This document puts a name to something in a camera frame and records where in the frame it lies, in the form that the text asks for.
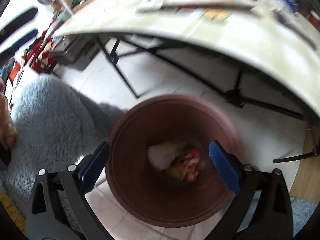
human hand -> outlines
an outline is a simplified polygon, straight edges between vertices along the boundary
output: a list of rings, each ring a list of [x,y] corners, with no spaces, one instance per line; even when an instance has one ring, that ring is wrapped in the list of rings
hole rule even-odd
[[[0,78],[0,91],[4,87]],[[8,109],[6,96],[0,93],[0,138],[3,138],[9,147],[13,146],[19,138],[18,132],[12,122]]]

finger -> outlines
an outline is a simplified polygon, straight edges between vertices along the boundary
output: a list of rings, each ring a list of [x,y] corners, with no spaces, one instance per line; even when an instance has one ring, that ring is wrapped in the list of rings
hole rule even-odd
[[[9,147],[13,146],[18,140],[18,135],[14,134],[14,135],[9,135],[6,139],[5,142],[7,143],[7,145]]]

red object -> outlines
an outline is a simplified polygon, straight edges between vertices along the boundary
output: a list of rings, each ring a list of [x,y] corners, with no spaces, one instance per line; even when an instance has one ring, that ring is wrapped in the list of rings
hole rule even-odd
[[[200,157],[200,151],[198,149],[191,150],[187,155],[185,155],[184,159],[191,159],[191,158],[199,158]]]
[[[43,38],[45,37],[46,33],[47,33],[47,30],[45,30],[42,33]],[[45,41],[48,42],[48,44],[44,48],[42,48],[42,51],[40,51],[41,45]],[[31,51],[28,52],[27,55],[23,57],[25,59],[25,62],[29,62],[30,59],[32,59],[33,57],[35,57],[40,53],[38,57],[39,60],[35,60],[30,66],[34,71],[38,72],[39,74],[46,73],[49,70],[50,66],[56,62],[53,57],[49,56],[51,44],[52,44],[52,38],[50,37],[47,38],[46,40],[41,40],[31,49]]]
[[[147,149],[177,138],[199,147],[200,172],[195,182],[170,187],[149,163]],[[210,160],[208,147],[217,140],[241,160],[236,131],[221,110],[201,98],[168,95],[144,101],[118,121],[108,139],[110,189],[129,213],[148,224],[191,226],[226,207],[234,196]]]
[[[17,61],[15,61],[13,69],[11,70],[11,73],[9,75],[9,79],[11,80],[11,82],[13,82],[14,78],[16,77],[20,69],[21,69],[20,64]]]

